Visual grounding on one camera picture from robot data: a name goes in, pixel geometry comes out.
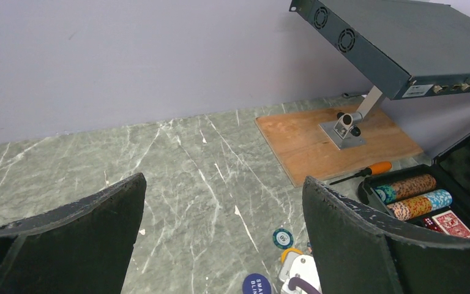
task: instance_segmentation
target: gray metal box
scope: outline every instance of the gray metal box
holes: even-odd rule
[[[470,92],[470,17],[448,5],[293,0],[290,11],[392,100]]]

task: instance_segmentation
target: marble table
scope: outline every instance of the marble table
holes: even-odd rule
[[[240,293],[250,273],[275,283],[282,251],[273,231],[286,228],[303,251],[308,236],[302,189],[255,118],[359,102],[310,100],[0,145],[0,225],[142,172],[145,210],[123,293]],[[419,163],[429,158],[394,168]],[[359,181],[335,188],[356,200]]]

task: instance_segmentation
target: metal base plate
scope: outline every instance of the metal base plate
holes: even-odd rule
[[[328,121],[319,124],[321,129],[329,136],[330,140],[336,145],[336,147],[339,150],[347,149],[347,148],[352,148],[356,146],[361,146],[367,143],[367,141],[361,137],[354,137],[352,135],[349,135],[346,137],[344,140],[336,134],[336,131],[334,131],[334,126],[336,125],[337,121]]]

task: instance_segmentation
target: poker chip case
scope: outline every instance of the poker chip case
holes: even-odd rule
[[[423,227],[424,217],[452,210],[470,229],[470,134],[436,156],[432,160],[431,166],[423,164],[365,178],[358,187],[359,200],[363,204],[394,217],[393,212],[388,209],[375,189],[382,185],[422,175],[434,177],[436,189],[448,191],[453,201],[450,206],[414,217],[407,222]]]

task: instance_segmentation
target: yellow ring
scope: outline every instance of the yellow ring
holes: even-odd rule
[[[298,254],[300,254],[300,255],[303,255],[303,254],[304,254],[302,251],[300,251],[300,250],[298,250],[298,249],[296,249],[296,248],[285,249],[285,250],[282,252],[282,256],[280,256],[280,262],[283,263],[283,262],[285,261],[285,257],[287,256],[287,254],[288,254],[289,252],[291,252],[291,251],[296,252],[296,253],[298,253]]]

